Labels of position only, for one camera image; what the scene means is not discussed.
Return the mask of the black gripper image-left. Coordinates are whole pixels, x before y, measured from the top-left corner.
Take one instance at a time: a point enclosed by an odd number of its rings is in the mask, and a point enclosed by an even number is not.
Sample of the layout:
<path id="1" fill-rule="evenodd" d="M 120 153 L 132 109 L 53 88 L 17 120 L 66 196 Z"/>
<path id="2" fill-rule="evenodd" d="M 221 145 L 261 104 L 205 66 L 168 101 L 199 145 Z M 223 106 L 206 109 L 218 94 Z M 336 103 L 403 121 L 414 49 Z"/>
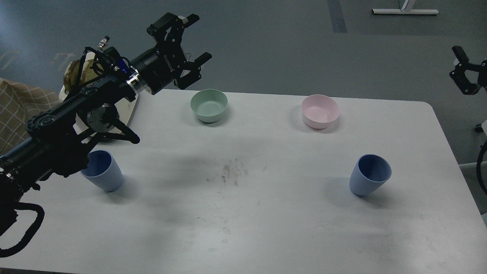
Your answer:
<path id="1" fill-rule="evenodd" d="M 212 54 L 204 52 L 194 61 L 188 61 L 181 48 L 184 30 L 199 20 L 197 14 L 184 17 L 166 13 L 147 27 L 156 45 L 131 64 L 149 94 L 155 95 L 171 83 L 184 90 L 201 79 L 202 66 L 212 59 Z"/>

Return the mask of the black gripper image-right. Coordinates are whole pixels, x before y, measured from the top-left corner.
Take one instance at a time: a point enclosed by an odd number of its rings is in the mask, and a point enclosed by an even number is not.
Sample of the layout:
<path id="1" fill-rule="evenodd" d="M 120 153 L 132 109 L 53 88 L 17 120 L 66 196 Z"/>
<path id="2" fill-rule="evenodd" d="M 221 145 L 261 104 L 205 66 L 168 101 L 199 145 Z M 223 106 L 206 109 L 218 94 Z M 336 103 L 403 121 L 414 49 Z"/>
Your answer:
<path id="1" fill-rule="evenodd" d="M 487 90 L 487 59 L 484 59 L 479 65 L 471 64 L 461 46 L 453 46 L 452 51 L 456 56 L 456 61 L 454 61 L 455 68 L 449 73 L 449 76 L 460 91 L 464 95 L 476 95 L 481 88 Z M 466 71 L 478 73 L 475 83 L 469 81 L 465 75 Z"/>

